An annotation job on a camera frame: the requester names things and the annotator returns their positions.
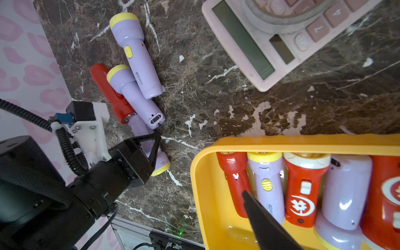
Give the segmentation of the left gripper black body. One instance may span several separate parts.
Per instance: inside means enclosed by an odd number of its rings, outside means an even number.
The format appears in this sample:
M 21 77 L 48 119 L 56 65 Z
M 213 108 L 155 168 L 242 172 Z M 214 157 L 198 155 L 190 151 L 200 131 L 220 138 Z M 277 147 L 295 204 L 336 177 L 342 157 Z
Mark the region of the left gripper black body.
M 143 186 L 147 183 L 155 169 L 141 169 L 138 165 L 138 156 L 142 153 L 141 147 L 134 142 L 134 137 L 124 140 L 109 151 L 112 159 L 122 168 L 132 187 Z

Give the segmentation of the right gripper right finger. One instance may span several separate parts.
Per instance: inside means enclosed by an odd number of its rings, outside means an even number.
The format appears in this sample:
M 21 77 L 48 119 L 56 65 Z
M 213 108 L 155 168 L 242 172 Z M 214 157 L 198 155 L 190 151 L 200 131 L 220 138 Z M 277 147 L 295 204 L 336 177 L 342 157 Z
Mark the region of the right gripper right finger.
M 261 250 L 301 250 L 302 247 L 248 191 L 244 207 Z

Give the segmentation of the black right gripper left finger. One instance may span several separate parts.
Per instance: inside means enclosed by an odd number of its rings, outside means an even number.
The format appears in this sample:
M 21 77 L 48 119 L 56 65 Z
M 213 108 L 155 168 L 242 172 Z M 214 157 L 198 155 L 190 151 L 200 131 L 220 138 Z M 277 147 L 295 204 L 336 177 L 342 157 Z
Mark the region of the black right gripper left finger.
M 158 159 L 160 136 L 158 134 L 147 134 L 134 137 L 134 142 L 141 147 L 142 153 L 138 156 L 138 165 L 141 169 L 161 169 L 162 163 Z M 142 144 L 148 144 L 151 149 L 146 151 Z

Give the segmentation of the purple flashlight group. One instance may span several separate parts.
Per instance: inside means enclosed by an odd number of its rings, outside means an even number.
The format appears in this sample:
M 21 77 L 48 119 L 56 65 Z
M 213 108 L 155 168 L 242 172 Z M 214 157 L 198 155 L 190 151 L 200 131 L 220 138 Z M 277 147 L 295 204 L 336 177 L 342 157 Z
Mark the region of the purple flashlight group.
M 367 155 L 332 155 L 314 233 L 329 250 L 361 249 L 360 220 L 372 173 Z

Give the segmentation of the red white flashlight emblem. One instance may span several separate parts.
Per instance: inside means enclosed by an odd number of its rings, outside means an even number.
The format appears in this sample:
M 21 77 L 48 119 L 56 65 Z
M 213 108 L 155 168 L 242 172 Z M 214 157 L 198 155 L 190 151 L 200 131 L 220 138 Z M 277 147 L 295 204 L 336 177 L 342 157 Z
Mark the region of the red white flashlight emblem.
M 373 250 L 400 248 L 400 158 L 372 156 L 373 170 L 360 227 Z

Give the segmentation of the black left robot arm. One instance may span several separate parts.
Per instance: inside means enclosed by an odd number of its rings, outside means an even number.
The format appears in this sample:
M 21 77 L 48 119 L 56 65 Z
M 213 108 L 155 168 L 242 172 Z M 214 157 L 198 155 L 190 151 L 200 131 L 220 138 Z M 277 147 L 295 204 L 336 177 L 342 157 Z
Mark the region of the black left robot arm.
M 115 218 L 123 191 L 149 180 L 159 143 L 157 134 L 126 139 L 66 184 L 32 137 L 2 141 L 1 249 L 72 249 L 99 218 Z

